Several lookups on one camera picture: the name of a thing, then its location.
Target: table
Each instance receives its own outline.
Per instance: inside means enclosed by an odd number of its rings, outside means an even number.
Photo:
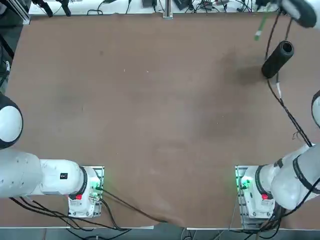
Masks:
[[[261,77],[270,17],[259,14],[39,18],[24,27],[7,95],[21,108],[15,148],[39,158],[105,166],[104,186],[171,223],[227,228],[235,165],[275,162],[303,143]],[[285,36],[281,17],[271,49]],[[320,87],[318,32],[295,23],[295,55],[280,73],[283,99],[313,142],[320,139],[311,99]],[[40,196],[67,211],[66,197]],[[107,198],[120,226],[154,221]],[[64,226],[0,201],[0,226]],[[308,201],[283,228],[319,229]],[[105,212],[96,218],[111,225]],[[239,210],[232,227],[239,228]]]

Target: floor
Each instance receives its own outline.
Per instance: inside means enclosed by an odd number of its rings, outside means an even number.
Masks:
[[[180,240],[183,228],[174,226],[171,224],[159,224],[154,227],[154,230],[149,229],[134,229],[130,232],[118,237],[118,240]],[[74,233],[84,238],[87,236],[99,235],[104,238],[112,238],[119,234],[109,229],[95,229],[91,232],[81,232],[74,230]],[[218,234],[216,230],[198,230],[194,239],[196,240],[214,240]],[[272,233],[265,233],[266,237],[272,235]],[[77,240],[78,237],[72,235],[65,229],[0,229],[1,240]],[[233,233],[225,231],[220,235],[221,240],[244,240],[247,237],[244,233]],[[301,230],[282,230],[280,231],[274,240],[317,240],[320,237],[319,231],[301,231]]]
[[[0,17],[0,33],[6,39],[8,44],[13,50],[16,49],[20,32],[22,30],[21,21],[19,18],[12,12],[7,11],[7,13]],[[8,54],[5,53],[4,59],[12,62]],[[186,231],[184,231],[182,236],[183,228],[174,226],[171,224],[159,224],[154,227],[154,230],[149,229],[133,229],[132,231],[118,237],[119,240],[180,240],[181,237],[184,239]],[[104,238],[112,238],[119,234],[110,229],[95,229],[91,232],[81,232],[79,230],[73,230],[74,233],[81,237],[100,235]],[[198,230],[195,234],[195,231],[192,230],[191,234],[193,239],[196,240],[215,240],[218,231],[217,230]],[[270,236],[272,233],[265,233],[265,236]],[[21,240],[21,239],[33,239],[33,240],[76,240],[78,237],[72,235],[67,230],[63,228],[58,229],[0,229],[1,240]],[[233,233],[225,231],[220,235],[221,240],[244,240],[247,235],[244,233]],[[302,231],[302,230],[280,230],[279,233],[274,237],[275,240],[316,240],[320,238],[319,231]]]

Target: mounting plate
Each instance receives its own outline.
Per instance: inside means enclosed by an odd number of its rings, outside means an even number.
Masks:
[[[236,188],[238,191],[237,198],[238,198],[238,204],[240,209],[241,224],[243,229],[259,229],[261,224],[264,223],[266,219],[249,217],[245,195],[243,191],[240,190],[240,187],[242,186],[241,179],[245,175],[248,167],[251,167],[251,166],[247,166],[247,165],[235,166],[235,181],[236,181]]]

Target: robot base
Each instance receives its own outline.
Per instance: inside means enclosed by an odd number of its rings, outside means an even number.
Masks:
[[[262,196],[257,190],[254,181],[257,167],[235,166],[235,178],[238,190],[236,201],[238,201],[243,229],[259,229],[261,224],[270,218],[275,207],[274,199],[269,201],[268,204],[261,202]]]
[[[269,219],[275,208],[275,200],[258,191],[255,175],[258,166],[249,166],[241,178],[240,186],[246,201],[248,216],[252,219]]]
[[[104,166],[83,166],[87,174],[87,185],[81,196],[76,199],[68,197],[68,215],[75,218],[94,218],[101,215],[102,192],[95,187],[103,188],[104,185]]]

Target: white shelf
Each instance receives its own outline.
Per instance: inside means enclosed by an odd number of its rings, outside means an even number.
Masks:
[[[69,9],[71,11],[72,15],[87,15],[88,10],[93,9],[96,10],[101,3],[102,0],[82,0],[82,1],[74,1],[69,3]],[[162,12],[162,7],[159,3],[161,1],[162,6],[165,8],[165,0],[158,0],[158,4],[155,8],[157,12]],[[251,8],[251,0],[246,0],[249,4],[248,7]],[[255,9],[255,0],[252,0],[253,9]],[[65,15],[65,12],[62,8],[60,8],[61,4],[55,0],[48,0],[46,1],[48,5],[50,6],[52,12],[55,16],[63,16]],[[197,4],[199,4],[201,0],[194,0],[193,6],[194,8],[197,7]],[[214,3],[213,5],[215,8],[217,8],[220,12],[224,12],[224,7],[222,5],[216,5]],[[128,0],[116,0],[112,3],[106,3],[101,5],[100,10],[103,12],[104,15],[111,15],[111,14],[125,14],[128,7]],[[237,8],[241,8],[242,3],[236,2],[234,0],[230,0],[227,3],[227,13],[235,13],[237,12]],[[277,6],[272,6],[271,11],[275,11],[277,9]],[[171,0],[171,11],[174,14],[178,13],[185,13],[187,8],[183,10],[179,10],[177,5],[174,3],[173,0]],[[266,8],[262,7],[259,12],[265,12]],[[128,14],[152,14],[154,13],[154,9],[152,7],[143,7],[142,6],[142,0],[132,0]],[[197,13],[205,13],[206,11],[204,9],[198,9]],[[208,11],[208,13],[217,13],[218,11],[213,9],[212,11]],[[31,3],[30,15],[46,15],[43,10]],[[90,15],[98,15],[97,12],[90,12]]]

